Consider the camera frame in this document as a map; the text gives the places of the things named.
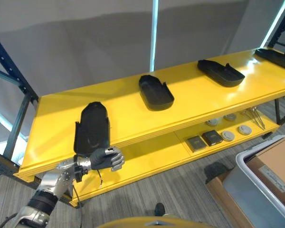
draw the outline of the cardboard box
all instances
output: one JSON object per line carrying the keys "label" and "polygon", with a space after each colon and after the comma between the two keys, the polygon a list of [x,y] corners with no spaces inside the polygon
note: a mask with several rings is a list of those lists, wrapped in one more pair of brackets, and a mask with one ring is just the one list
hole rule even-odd
{"label": "cardboard box", "polygon": [[213,198],[228,215],[230,222],[235,228],[254,228],[242,209],[225,190],[223,181],[230,172],[223,173],[206,184]]}
{"label": "cardboard box", "polygon": [[256,154],[247,166],[285,205],[285,138]]}

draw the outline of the metal rack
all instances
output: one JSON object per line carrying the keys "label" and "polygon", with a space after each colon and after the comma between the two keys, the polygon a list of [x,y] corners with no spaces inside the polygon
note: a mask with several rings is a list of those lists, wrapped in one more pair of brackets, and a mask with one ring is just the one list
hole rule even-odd
{"label": "metal rack", "polygon": [[[19,71],[13,60],[10,58],[2,44],[0,43],[0,63],[4,67],[7,73],[0,71],[0,78],[4,79],[14,85],[23,92],[24,98],[20,105],[16,120],[13,124],[12,130],[9,134],[6,148],[3,155],[0,154],[0,173],[12,178],[30,188],[36,189],[41,182],[41,179],[34,177],[34,181],[27,183],[14,176],[14,173],[19,171],[19,165],[14,163],[11,158],[13,156],[17,137],[19,135],[24,116],[26,114],[29,103],[31,102],[35,107],[38,104],[38,95],[35,93],[33,88],[29,85],[27,80],[24,78],[22,73]],[[60,201],[67,203],[71,200],[70,195],[64,195]]]}
{"label": "metal rack", "polygon": [[[273,48],[274,45],[276,45],[276,44],[285,47],[284,43],[281,43],[278,41],[283,32],[285,32],[285,15],[284,15],[280,25],[276,29],[274,35],[272,36],[271,40],[269,41],[268,47]],[[280,117],[279,99],[275,99],[275,116],[276,116],[276,123],[278,125],[283,125],[285,123],[285,116],[283,118]]]}

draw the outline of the robotic arm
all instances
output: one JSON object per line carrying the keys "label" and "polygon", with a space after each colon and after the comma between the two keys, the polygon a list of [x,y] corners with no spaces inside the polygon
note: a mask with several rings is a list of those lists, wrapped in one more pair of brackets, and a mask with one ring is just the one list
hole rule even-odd
{"label": "robotic arm", "polygon": [[97,149],[90,157],[75,155],[61,162],[55,169],[48,171],[35,195],[16,216],[13,228],[44,228],[49,221],[57,201],[71,189],[73,180],[82,181],[82,176],[90,170],[111,168],[117,171],[124,164],[124,156],[116,147]]}

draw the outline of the yellow shelf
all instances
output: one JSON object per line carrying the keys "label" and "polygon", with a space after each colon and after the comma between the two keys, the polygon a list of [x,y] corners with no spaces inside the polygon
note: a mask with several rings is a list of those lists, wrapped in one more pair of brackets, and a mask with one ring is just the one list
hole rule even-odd
{"label": "yellow shelf", "polygon": [[[205,123],[200,123],[185,129],[161,135],[143,142],[138,142],[122,148],[125,155],[125,164],[118,172],[111,172],[110,169],[101,170],[104,180],[100,187],[100,179],[96,171],[91,171],[83,177],[81,183],[76,183],[75,188],[81,200],[102,194],[104,192],[119,188],[125,184],[129,184],[152,176],[156,173],[171,169],[173,167],[185,164],[187,162],[208,156],[215,152],[221,151],[228,147],[242,143],[249,139],[253,139],[267,132],[278,129],[278,125],[272,122],[268,117],[261,114],[262,120],[266,126],[262,130],[255,123],[249,120],[245,115],[236,113],[235,121],[230,122],[221,119],[216,127],[210,127]],[[252,133],[248,136],[241,135],[237,132],[237,127],[245,124],[252,129]],[[197,152],[192,152],[186,144],[186,139],[202,133],[216,130],[221,133],[228,130],[234,133],[235,139],[232,142],[223,141],[217,145],[206,147]],[[77,198],[73,198],[70,202],[73,206],[77,205]]]}
{"label": "yellow shelf", "polygon": [[285,95],[285,69],[244,51],[212,58],[230,63],[246,78],[236,87],[223,87],[197,68],[197,62],[157,70],[175,97],[167,110],[145,106],[138,88],[141,75],[85,86],[41,97],[23,164],[15,175],[32,181],[73,157],[75,122],[88,103],[101,101],[110,119],[111,145],[125,147],[202,123]]}

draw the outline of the black foot-shaped tray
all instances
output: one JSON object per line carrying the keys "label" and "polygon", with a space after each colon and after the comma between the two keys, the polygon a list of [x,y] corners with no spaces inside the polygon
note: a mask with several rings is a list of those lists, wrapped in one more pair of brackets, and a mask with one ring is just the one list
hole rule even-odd
{"label": "black foot-shaped tray", "polygon": [[90,156],[97,148],[108,148],[109,118],[100,102],[89,103],[81,112],[80,123],[76,122],[74,151]]}
{"label": "black foot-shaped tray", "polygon": [[207,76],[225,87],[234,87],[239,85],[245,76],[231,67],[229,63],[223,66],[215,61],[200,60],[198,68],[205,72]]}
{"label": "black foot-shaped tray", "polygon": [[141,76],[139,79],[141,96],[146,106],[153,111],[164,110],[173,104],[174,97],[166,83],[151,75]]}
{"label": "black foot-shaped tray", "polygon": [[282,54],[274,50],[259,48],[255,51],[255,54],[285,68],[285,53]]}

